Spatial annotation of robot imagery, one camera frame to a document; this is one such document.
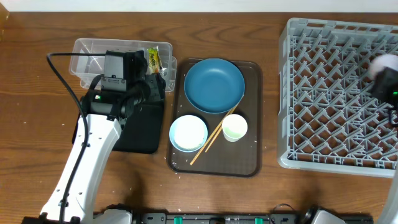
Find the dark blue plate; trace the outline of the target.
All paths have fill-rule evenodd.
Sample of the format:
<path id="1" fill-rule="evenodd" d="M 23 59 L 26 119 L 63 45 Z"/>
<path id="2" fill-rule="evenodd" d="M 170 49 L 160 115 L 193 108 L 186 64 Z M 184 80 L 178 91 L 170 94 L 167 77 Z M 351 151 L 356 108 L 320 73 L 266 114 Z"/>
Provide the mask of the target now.
<path id="1" fill-rule="evenodd" d="M 195 63 L 184 80 L 187 100 L 198 110 L 224 113 L 243 98 L 246 84 L 243 73 L 230 61 L 208 58 Z"/>

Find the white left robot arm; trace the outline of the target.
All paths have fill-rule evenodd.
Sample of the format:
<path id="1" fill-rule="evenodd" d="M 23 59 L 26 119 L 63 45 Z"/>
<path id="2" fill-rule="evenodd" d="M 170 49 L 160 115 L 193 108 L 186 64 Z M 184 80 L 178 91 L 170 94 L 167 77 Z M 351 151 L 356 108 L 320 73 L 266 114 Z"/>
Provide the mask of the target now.
<path id="1" fill-rule="evenodd" d="M 73 147 L 58 184 L 38 217 L 26 223 L 132 223 L 133 212 L 121 204 L 95 215 L 95 198 L 104 168 L 134 108 L 161 101 L 165 81 L 159 73 L 147 75 L 142 50 L 108 50 L 104 73 L 94 77 L 85 96 L 76 97 L 54 65 L 51 69 L 79 110 Z"/>

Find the yellow green snack wrapper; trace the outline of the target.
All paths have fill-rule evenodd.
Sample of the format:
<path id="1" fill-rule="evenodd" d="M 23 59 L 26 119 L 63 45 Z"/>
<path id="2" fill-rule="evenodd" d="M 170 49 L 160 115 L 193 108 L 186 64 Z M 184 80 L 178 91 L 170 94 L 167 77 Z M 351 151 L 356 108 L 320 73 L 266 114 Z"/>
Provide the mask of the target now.
<path id="1" fill-rule="evenodd" d="M 162 62 L 160 59 L 160 55 L 159 55 L 159 48 L 158 46 L 153 47 L 153 48 L 148 48 L 147 49 L 147 53 L 148 53 L 148 66 L 149 66 L 149 70 L 151 73 L 159 73 L 159 74 L 163 74 L 163 66 L 162 66 Z"/>

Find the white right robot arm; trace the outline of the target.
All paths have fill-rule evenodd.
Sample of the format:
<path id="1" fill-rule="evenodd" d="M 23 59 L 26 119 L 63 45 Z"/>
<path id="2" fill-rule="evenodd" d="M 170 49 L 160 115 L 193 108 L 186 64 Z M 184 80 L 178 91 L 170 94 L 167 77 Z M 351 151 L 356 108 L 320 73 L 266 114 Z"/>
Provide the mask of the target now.
<path id="1" fill-rule="evenodd" d="M 381 103 L 391 105 L 388 109 L 388 122 L 392 128 L 397 128 L 393 122 L 392 114 L 397 112 L 397 70 L 384 67 L 376 74 L 371 94 Z M 394 173 L 386 204 L 377 220 L 380 224 L 397 224 L 397 168 Z"/>

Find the white cup green inside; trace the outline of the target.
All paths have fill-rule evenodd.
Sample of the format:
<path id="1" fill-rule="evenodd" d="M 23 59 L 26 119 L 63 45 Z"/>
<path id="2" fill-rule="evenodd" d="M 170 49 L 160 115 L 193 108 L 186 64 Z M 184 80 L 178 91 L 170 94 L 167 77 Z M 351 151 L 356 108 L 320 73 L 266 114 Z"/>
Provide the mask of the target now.
<path id="1" fill-rule="evenodd" d="M 247 121 L 238 114 L 230 114 L 222 122 L 222 132 L 229 142 L 240 140 L 248 131 Z"/>

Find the white cup pink inside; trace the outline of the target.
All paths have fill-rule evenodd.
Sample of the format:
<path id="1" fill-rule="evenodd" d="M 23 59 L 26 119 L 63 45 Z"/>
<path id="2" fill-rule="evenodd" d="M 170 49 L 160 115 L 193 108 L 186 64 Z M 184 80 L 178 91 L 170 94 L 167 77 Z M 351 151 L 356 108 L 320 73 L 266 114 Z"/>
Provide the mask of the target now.
<path id="1" fill-rule="evenodd" d="M 385 68 L 391 68 L 398 71 L 398 56 L 392 54 L 384 54 L 376 57 L 369 66 L 369 77 L 374 80 L 378 73 Z"/>

